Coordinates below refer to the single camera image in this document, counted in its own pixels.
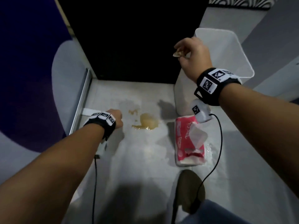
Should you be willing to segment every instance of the shoe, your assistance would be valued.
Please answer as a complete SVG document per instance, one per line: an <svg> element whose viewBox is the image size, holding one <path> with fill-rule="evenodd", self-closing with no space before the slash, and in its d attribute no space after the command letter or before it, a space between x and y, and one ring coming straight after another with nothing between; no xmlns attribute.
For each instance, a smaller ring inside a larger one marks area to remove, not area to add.
<svg viewBox="0 0 299 224"><path fill-rule="evenodd" d="M176 186L171 224L177 222L179 213L182 216L182 212L178 213L178 211L183 210L187 213L186 215L194 214L197 211L200 203L205 200L204 185L199 188L201 183L202 180L191 170L183 170L180 173Z"/></svg>

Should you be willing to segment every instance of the spill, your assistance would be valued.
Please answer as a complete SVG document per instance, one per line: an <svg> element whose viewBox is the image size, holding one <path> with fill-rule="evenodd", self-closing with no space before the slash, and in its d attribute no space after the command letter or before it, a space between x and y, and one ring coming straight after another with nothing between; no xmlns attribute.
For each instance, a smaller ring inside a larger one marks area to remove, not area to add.
<svg viewBox="0 0 299 224"><path fill-rule="evenodd" d="M129 114L134 115L134 113L138 115L138 108L134 110L129 110Z"/></svg>
<svg viewBox="0 0 299 224"><path fill-rule="evenodd" d="M132 125L132 127L136 129L146 129L146 130L153 130L159 125L159 120L155 119L149 113L143 113L140 116L140 124L141 125Z"/></svg>

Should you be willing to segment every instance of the red tissue package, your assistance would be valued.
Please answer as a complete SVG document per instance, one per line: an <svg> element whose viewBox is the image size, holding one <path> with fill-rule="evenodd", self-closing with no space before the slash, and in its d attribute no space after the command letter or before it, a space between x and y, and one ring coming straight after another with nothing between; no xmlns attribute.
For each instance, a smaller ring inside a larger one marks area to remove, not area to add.
<svg viewBox="0 0 299 224"><path fill-rule="evenodd" d="M176 164L196 166L206 162L204 142L207 133L200 129L195 116L179 117L175 121Z"/></svg>

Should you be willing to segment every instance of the patterned decoration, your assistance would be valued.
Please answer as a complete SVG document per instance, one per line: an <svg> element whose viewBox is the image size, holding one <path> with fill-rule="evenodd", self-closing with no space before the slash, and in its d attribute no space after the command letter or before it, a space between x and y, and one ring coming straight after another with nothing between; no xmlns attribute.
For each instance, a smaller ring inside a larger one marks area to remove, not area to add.
<svg viewBox="0 0 299 224"><path fill-rule="evenodd" d="M277 0L209 0L210 5L270 9Z"/></svg>

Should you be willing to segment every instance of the purple panel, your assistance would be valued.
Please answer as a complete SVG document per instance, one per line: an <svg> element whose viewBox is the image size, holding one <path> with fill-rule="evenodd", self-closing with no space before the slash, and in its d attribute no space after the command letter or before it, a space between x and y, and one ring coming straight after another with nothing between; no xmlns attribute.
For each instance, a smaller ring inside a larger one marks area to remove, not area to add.
<svg viewBox="0 0 299 224"><path fill-rule="evenodd" d="M43 152L65 137L51 68L70 39L54 0L1 0L0 130L27 149Z"/></svg>

